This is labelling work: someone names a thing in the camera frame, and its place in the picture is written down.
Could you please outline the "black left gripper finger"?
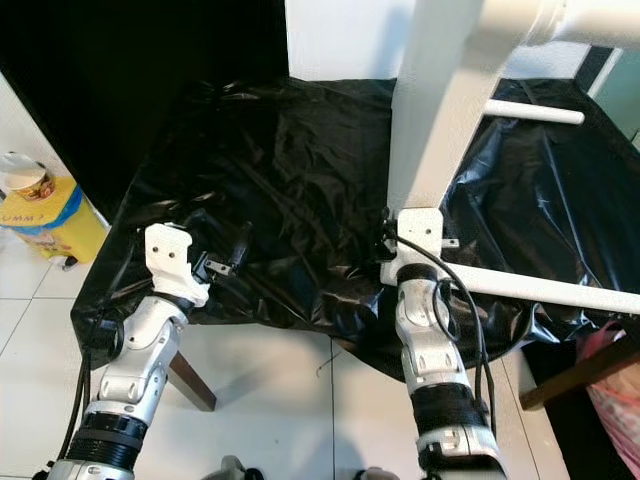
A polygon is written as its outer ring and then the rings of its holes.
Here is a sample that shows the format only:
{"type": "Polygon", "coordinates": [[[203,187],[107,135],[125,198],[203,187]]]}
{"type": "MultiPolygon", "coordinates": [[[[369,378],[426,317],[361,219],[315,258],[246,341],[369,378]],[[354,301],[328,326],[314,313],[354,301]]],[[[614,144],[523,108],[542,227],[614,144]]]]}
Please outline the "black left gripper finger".
{"type": "Polygon", "coordinates": [[[228,259],[229,273],[237,273],[244,265],[244,259],[246,259],[252,244],[252,230],[253,223],[251,223],[251,221],[246,221],[246,223],[236,230],[236,237],[234,237],[234,243],[232,244],[232,248],[230,248],[228,259]]]}

